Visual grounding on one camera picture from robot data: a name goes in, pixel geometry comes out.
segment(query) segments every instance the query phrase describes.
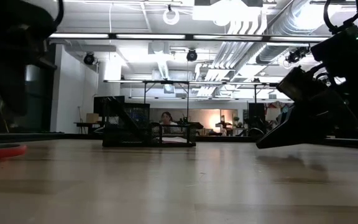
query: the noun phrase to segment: camera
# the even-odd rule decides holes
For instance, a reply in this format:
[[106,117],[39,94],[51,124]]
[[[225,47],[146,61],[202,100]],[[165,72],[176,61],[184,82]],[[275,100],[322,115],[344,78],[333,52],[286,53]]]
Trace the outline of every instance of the camera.
[[84,63],[86,65],[94,65],[96,63],[96,59],[94,57],[94,52],[87,52],[84,57]]

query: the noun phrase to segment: cardboard box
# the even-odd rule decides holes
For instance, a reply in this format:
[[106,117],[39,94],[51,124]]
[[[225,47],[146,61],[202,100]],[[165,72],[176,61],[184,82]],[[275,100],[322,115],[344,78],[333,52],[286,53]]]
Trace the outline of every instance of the cardboard box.
[[87,123],[97,123],[99,119],[99,114],[96,113],[87,113],[86,122]]

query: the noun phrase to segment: white wall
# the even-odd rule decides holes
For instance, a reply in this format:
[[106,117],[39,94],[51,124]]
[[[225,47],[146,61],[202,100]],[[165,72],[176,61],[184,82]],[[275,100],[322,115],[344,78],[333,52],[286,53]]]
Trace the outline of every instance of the white wall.
[[98,74],[65,51],[62,45],[56,49],[55,64],[58,69],[53,81],[51,131],[78,133],[74,122],[85,121],[93,112],[93,96],[97,93]]

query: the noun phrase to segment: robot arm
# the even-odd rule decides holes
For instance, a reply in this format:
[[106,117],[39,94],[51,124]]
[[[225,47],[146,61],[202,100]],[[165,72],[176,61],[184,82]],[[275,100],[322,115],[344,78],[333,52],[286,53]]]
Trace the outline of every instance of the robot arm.
[[[328,4],[324,7],[326,14]],[[327,26],[334,34],[310,50],[321,62],[309,71],[293,68],[278,84],[277,90],[294,101],[280,124],[257,141],[260,149],[287,146],[325,138],[335,127],[352,129],[358,118],[358,27],[356,16],[341,27],[333,26],[325,16]],[[314,74],[326,69],[327,82]],[[346,81],[337,84],[336,77]]]

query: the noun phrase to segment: fluorescent light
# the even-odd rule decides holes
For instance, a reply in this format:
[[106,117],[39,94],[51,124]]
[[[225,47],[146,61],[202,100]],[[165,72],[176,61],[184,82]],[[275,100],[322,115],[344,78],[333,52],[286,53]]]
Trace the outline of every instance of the fluorescent light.
[[184,40],[185,35],[176,35],[176,34],[117,34],[117,39],[142,39],[142,40],[150,40],[150,39],[180,39]]
[[105,80],[104,82],[108,83],[143,83],[140,80]]
[[184,100],[183,98],[180,97],[157,97],[157,98],[162,100]]
[[226,41],[258,41],[262,40],[261,36],[255,35],[194,35],[195,40],[226,40]]
[[189,84],[211,84],[211,85],[221,85],[223,82],[189,82]]
[[320,43],[329,37],[313,37],[313,36],[274,36],[270,37],[268,40],[273,42],[301,42],[301,43]]
[[181,1],[115,1],[115,0],[64,0],[64,2],[82,2],[85,4],[175,4],[182,5]]
[[109,39],[108,34],[72,34],[72,33],[54,33],[49,36],[54,39]]
[[294,46],[294,47],[309,47],[309,44],[302,44],[302,43],[278,43],[278,42],[274,42],[274,43],[266,43],[266,45],[268,46]]
[[228,82],[228,85],[262,85],[262,83],[254,83],[254,82]]

